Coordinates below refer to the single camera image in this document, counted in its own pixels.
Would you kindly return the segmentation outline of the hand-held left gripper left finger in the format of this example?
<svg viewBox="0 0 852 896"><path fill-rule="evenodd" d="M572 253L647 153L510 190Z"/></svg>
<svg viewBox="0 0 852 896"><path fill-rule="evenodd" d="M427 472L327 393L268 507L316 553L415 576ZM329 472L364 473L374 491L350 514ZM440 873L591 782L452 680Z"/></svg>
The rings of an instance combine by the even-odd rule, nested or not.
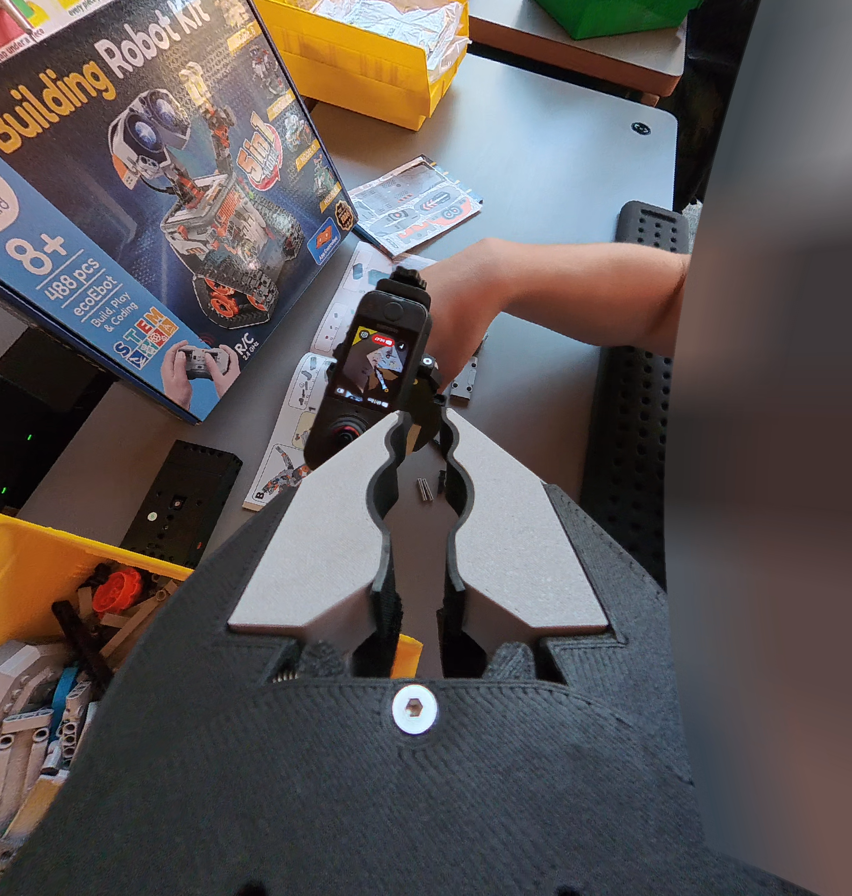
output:
<svg viewBox="0 0 852 896"><path fill-rule="evenodd" d="M229 619L231 631L326 641L387 677L401 628L390 535L403 415L391 413L296 488Z"/></svg>

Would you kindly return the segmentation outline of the grey table with wooden edge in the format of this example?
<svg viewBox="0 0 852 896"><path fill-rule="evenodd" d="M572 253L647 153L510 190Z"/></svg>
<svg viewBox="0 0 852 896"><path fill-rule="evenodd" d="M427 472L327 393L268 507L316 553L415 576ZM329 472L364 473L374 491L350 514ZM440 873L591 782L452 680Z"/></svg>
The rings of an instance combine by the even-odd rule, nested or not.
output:
<svg viewBox="0 0 852 896"><path fill-rule="evenodd" d="M531 2L499 4L494 12L474 3L469 13L471 50L511 55L515 63L543 63L614 84L656 106L673 93L684 72L687 23L586 40L571 39Z"/></svg>

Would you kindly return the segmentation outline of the black battery box brick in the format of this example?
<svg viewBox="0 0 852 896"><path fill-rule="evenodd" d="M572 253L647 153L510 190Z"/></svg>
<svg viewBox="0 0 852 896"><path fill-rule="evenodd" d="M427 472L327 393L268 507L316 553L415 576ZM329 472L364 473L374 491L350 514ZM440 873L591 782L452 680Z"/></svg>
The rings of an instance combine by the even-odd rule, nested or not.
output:
<svg viewBox="0 0 852 896"><path fill-rule="evenodd" d="M195 568L241 465L226 451L174 442L120 546Z"/></svg>

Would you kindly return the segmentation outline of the grey motor brick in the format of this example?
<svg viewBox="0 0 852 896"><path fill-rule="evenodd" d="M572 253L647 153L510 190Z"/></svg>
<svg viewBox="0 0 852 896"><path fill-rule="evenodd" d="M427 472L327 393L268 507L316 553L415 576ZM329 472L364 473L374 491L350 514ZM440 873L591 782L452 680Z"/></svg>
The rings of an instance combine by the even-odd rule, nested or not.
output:
<svg viewBox="0 0 852 896"><path fill-rule="evenodd" d="M37 688L55 682L67 665L70 649L62 643L0 646L0 719L19 713Z"/></svg>

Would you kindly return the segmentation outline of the green plastic bin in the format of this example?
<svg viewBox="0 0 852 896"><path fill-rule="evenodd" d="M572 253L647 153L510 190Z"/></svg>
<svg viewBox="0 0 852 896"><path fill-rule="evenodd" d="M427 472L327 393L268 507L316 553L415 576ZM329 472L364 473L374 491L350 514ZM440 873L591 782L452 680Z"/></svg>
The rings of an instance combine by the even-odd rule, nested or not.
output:
<svg viewBox="0 0 852 896"><path fill-rule="evenodd" d="M702 1L537 1L576 40L678 27Z"/></svg>

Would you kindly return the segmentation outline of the pile of building bricks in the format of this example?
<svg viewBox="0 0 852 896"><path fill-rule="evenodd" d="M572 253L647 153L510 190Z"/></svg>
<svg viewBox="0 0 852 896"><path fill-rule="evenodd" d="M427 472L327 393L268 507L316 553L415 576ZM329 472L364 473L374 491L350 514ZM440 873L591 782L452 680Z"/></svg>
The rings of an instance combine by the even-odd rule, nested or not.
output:
<svg viewBox="0 0 852 896"><path fill-rule="evenodd" d="M111 573L126 567L141 572L144 593L135 605L119 615L97 615L92 608L96 588ZM115 672L181 583L179 578L135 566L102 563L73 596L51 603L52 634L40 638L25 635L0 644L65 644L70 656L63 670L77 665L95 689L82 730L77 732L73 722L64 724L62 736L55 740L51 740L50 733L51 704L61 677L37 688L23 711L0 719L0 874L68 780L75 755L85 741L84 732L95 718Z"/></svg>

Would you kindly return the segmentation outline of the white instruction booklet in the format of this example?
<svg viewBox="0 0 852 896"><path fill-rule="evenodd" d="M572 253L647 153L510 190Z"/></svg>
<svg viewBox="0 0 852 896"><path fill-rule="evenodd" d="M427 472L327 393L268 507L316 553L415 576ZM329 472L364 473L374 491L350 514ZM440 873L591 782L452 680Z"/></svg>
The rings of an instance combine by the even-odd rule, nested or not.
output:
<svg viewBox="0 0 852 896"><path fill-rule="evenodd" d="M245 509L262 510L271 499L297 487L311 472L304 449L326 394L335 353L346 338L363 296L373 291L380 280L390 278L394 269L389 259L371 245L361 243L354 250L310 352L300 359L293 373L258 474L243 503ZM425 445L439 435L446 406L447 400L440 407L439 430ZM412 422L407 435L408 453L420 450L414 449L419 433L420 427Z"/></svg>

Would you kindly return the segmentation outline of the orange gear wheel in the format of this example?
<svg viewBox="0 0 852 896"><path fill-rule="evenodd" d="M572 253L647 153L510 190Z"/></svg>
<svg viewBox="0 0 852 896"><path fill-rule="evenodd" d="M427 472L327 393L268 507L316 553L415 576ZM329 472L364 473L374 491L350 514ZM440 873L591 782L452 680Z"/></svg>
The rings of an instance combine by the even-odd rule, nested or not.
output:
<svg viewBox="0 0 852 896"><path fill-rule="evenodd" d="M141 572L134 567L126 567L109 575L96 588L92 608L99 616L119 615L135 605L145 591Z"/></svg>

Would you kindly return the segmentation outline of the person's right forearm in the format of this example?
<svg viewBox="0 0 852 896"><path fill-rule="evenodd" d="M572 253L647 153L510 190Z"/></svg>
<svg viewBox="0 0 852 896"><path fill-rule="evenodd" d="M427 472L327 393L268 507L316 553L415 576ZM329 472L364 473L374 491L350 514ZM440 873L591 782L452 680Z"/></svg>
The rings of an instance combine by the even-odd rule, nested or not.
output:
<svg viewBox="0 0 852 896"><path fill-rule="evenodd" d="M673 356L690 254L623 243L498 245L507 313L580 342Z"/></svg>

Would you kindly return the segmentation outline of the grey desk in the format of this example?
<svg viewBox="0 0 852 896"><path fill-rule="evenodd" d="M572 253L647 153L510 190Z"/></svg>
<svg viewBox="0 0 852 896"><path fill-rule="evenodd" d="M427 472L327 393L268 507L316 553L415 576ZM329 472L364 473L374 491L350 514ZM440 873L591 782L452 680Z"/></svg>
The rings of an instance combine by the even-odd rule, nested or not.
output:
<svg viewBox="0 0 852 896"><path fill-rule="evenodd" d="M418 132L320 103L312 118L346 185L424 154L483 197L482 212L420 251L449 257L482 238L609 241L622 205L669 207L677 125L667 113L468 55ZM631 130L635 121L652 133ZM336 252L223 403L201 425L112 385L17 515L116 544L173 442L224 449L241 475L209 543L252 513L242 501L290 377L339 286L356 238ZM465 416L536 474L578 499L599 350L503 315L489 329Z"/></svg>

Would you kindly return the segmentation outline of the grey sticker sheet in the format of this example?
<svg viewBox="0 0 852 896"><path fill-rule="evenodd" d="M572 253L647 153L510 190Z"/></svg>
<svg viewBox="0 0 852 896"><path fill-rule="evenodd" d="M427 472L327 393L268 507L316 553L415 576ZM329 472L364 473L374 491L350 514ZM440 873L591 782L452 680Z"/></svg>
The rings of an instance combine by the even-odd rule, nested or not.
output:
<svg viewBox="0 0 852 896"><path fill-rule="evenodd" d="M350 191L362 239L393 259L482 210L483 200L459 180L420 155Z"/></svg>

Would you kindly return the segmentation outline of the white toy bricks box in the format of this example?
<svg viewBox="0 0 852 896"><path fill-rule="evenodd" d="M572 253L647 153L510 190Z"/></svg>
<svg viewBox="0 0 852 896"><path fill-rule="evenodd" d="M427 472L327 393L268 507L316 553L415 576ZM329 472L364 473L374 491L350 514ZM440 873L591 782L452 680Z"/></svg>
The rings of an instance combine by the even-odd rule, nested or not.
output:
<svg viewBox="0 0 852 896"><path fill-rule="evenodd" d="M0 1L0 63L108 1Z"/></svg>

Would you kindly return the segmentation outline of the black electronic box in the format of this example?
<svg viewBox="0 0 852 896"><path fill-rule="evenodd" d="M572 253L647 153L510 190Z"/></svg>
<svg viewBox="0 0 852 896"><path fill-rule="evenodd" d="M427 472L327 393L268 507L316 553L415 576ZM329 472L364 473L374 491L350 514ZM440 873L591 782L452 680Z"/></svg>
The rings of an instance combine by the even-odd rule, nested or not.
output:
<svg viewBox="0 0 852 896"><path fill-rule="evenodd" d="M114 375L30 328L0 360L0 511L14 514L105 396Z"/></svg>

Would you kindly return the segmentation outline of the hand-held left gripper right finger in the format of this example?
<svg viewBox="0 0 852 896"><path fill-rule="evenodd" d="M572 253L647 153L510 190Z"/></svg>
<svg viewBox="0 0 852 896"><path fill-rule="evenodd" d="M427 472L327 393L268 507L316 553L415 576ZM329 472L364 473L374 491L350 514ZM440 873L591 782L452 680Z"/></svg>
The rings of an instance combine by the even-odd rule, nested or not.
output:
<svg viewBox="0 0 852 896"><path fill-rule="evenodd" d="M453 409L440 432L447 538L445 678L478 678L500 645L604 632L607 615L542 479Z"/></svg>

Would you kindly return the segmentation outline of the blue robot kit box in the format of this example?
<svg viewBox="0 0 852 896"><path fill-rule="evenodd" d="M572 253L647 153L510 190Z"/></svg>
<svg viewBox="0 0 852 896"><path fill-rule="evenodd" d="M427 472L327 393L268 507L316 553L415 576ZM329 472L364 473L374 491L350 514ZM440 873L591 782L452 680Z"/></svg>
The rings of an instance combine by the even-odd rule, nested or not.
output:
<svg viewBox="0 0 852 896"><path fill-rule="evenodd" d="M355 223L251 2L109 2L0 63L0 292L185 420Z"/></svg>

